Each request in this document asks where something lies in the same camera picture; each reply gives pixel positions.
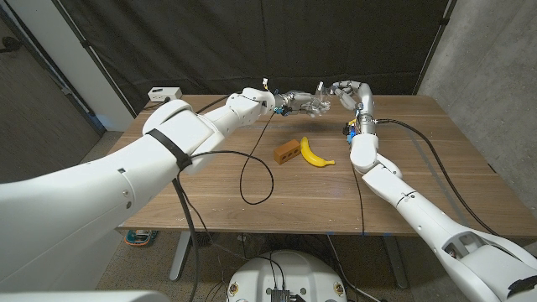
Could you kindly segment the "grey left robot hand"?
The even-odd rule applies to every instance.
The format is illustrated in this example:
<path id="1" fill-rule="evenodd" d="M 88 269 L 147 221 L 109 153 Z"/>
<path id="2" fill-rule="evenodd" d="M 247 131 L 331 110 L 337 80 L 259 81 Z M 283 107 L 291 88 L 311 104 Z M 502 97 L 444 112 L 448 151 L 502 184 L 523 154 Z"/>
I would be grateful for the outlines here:
<path id="1" fill-rule="evenodd" d="M 320 95 L 304 91 L 288 91 L 274 96 L 274 112 L 281 116 L 305 114 L 310 117 L 321 116 L 330 110 L 331 103 Z"/>

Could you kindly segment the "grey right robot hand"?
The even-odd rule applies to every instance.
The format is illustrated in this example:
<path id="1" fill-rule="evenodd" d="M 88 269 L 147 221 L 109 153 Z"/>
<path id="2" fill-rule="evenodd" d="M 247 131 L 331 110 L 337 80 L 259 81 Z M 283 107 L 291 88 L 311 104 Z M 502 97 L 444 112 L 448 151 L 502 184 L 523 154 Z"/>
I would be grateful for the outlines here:
<path id="1" fill-rule="evenodd" d="M 356 116 L 360 133 L 375 134 L 373 121 L 374 100 L 370 86 L 359 81 L 338 81 L 330 86 L 330 91 L 339 97 L 341 104 Z"/>

